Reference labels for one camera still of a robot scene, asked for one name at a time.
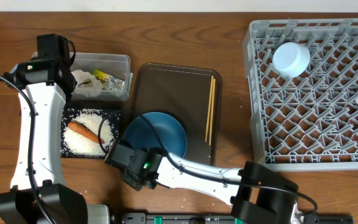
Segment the blue bowl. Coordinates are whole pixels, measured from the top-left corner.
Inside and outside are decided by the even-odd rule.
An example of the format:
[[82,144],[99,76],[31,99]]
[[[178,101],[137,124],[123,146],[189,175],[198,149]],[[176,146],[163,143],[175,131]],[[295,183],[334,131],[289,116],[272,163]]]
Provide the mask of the blue bowl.
[[[161,112],[143,114],[152,123],[164,148],[180,157],[185,156],[187,149],[187,137],[183,126],[173,116]],[[136,149],[150,149],[160,147],[150,126],[141,118],[137,117],[131,122],[122,137]]]

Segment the carrot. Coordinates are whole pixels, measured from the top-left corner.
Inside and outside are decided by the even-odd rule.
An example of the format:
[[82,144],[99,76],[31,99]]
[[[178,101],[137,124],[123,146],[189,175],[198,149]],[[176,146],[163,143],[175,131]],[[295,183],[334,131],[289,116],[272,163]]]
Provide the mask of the carrot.
[[86,137],[87,139],[89,139],[95,143],[99,143],[98,136],[95,135],[92,131],[90,131],[86,127],[82,126],[82,124],[75,122],[75,121],[70,121],[67,126],[74,132]]

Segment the wooden chopstick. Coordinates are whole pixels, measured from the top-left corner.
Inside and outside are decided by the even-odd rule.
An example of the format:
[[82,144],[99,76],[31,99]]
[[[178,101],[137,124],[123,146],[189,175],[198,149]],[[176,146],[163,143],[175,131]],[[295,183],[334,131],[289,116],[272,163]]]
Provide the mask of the wooden chopstick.
[[206,118],[206,128],[205,128],[205,142],[208,138],[208,128],[209,128],[209,112],[211,112],[211,100],[212,100],[212,88],[213,88],[214,77],[211,76],[211,87],[209,88],[209,103],[208,103],[208,115]]
[[213,80],[213,88],[212,88],[211,121],[209,122],[209,145],[211,145],[211,141],[212,141],[212,123],[214,121],[214,102],[215,102],[215,79]]

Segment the wood grain surface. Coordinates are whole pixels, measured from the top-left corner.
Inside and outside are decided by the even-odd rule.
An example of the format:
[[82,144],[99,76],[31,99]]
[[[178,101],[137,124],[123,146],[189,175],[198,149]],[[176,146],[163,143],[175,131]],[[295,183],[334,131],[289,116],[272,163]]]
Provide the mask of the wood grain surface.
[[[250,99],[241,41],[257,19],[344,18],[358,14],[307,13],[118,13],[0,12],[0,73],[28,60],[35,38],[58,33],[78,52],[126,54],[136,73],[147,62],[213,69],[223,78],[215,164],[243,167],[252,160]],[[0,83],[0,193],[7,192],[16,166],[20,116],[17,93]],[[118,171],[92,159],[62,159],[67,186],[88,203],[110,204],[115,212],[229,213],[219,200],[183,189],[142,189],[120,180]],[[320,213],[345,213],[358,223],[358,171],[294,172],[283,175],[314,198]],[[302,209],[311,208],[300,201]]]

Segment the plastic bin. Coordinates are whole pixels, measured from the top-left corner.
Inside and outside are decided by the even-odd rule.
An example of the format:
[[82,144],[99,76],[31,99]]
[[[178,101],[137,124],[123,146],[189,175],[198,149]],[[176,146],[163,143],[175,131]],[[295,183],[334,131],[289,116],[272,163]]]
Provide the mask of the plastic bin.
[[101,100],[101,101],[126,101],[129,99],[132,85],[132,73],[130,68],[131,60],[126,55],[116,54],[97,54],[97,53],[76,53],[74,64],[70,67],[71,71],[82,70],[92,73],[98,69],[104,73],[124,80],[122,90],[102,90],[101,94],[95,97],[72,93],[71,100]]
[[[307,69],[284,80],[272,55],[306,46]],[[253,21],[242,42],[254,161],[272,170],[358,170],[358,19]]]

